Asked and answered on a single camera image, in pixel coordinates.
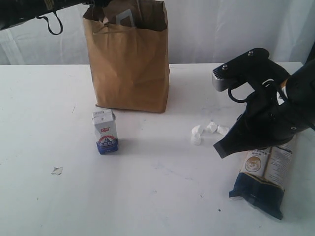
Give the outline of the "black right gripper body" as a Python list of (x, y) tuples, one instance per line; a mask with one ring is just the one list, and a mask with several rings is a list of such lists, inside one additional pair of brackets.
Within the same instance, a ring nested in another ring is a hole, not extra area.
[(240, 116), (240, 147), (268, 148), (283, 145), (293, 136), (310, 128), (310, 118), (285, 101), (279, 105), (273, 97), (272, 103), (257, 114), (247, 106)]

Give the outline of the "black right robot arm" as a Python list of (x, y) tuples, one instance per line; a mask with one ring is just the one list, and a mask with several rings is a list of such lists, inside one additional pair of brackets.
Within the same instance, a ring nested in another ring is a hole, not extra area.
[(279, 146), (315, 128), (315, 63), (290, 75), (274, 62), (245, 68), (227, 77), (231, 100), (245, 103), (230, 131), (214, 148), (221, 158)]

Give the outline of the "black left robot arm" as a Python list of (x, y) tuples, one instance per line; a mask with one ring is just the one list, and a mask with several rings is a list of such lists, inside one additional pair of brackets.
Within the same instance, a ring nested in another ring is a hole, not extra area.
[(6, 30), (45, 14), (79, 4), (106, 7), (108, 0), (2, 0), (0, 2), (0, 29)]

